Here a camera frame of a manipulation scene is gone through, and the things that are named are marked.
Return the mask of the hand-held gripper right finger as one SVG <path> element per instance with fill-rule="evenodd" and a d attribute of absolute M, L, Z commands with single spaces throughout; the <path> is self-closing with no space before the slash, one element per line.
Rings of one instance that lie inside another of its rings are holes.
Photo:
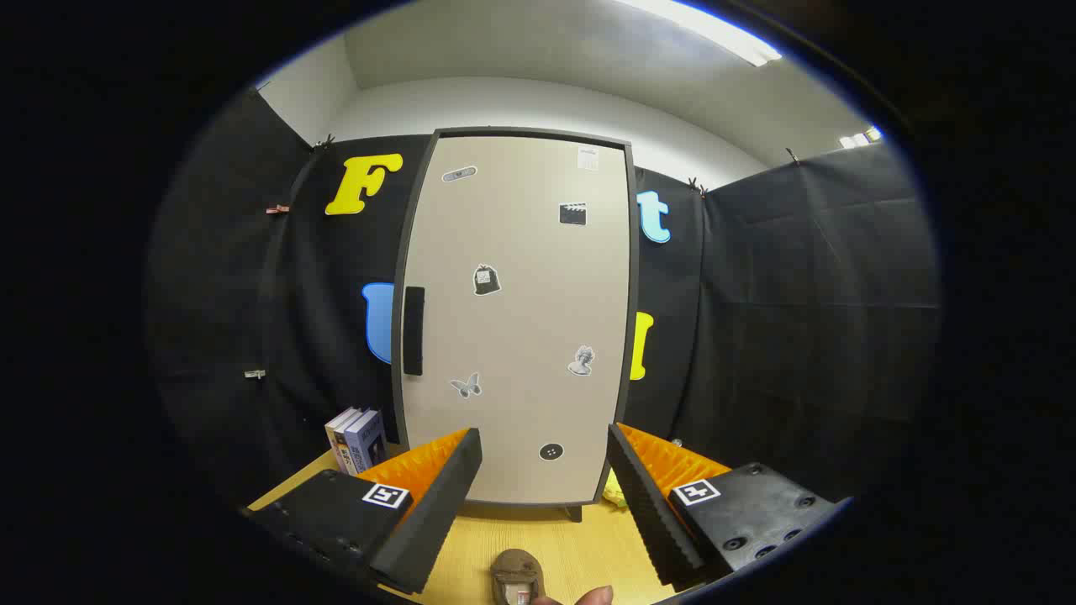
<path fill-rule="evenodd" d="M 849 505 L 753 462 L 730 468 L 623 423 L 607 458 L 660 582 L 721 581 L 784 554 Z"/>

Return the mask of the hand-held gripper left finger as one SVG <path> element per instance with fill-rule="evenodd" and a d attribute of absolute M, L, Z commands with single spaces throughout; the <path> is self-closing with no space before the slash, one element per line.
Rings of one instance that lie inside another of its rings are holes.
<path fill-rule="evenodd" d="M 315 472 L 245 517 L 357 588 L 419 594 L 481 464 L 479 430 L 457 430 L 356 476 Z"/>

